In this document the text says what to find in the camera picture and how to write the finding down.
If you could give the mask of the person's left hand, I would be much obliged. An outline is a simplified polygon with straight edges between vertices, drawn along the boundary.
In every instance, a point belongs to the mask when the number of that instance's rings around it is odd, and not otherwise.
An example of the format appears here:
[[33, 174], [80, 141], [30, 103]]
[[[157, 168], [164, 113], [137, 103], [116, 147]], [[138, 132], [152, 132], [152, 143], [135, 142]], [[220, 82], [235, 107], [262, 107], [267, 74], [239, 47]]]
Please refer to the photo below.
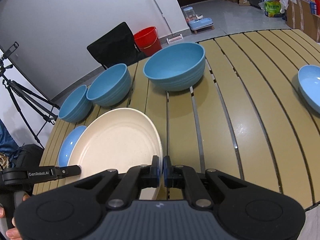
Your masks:
[[16, 208], [27, 198], [25, 191], [1, 193], [1, 239], [23, 239], [15, 223]]

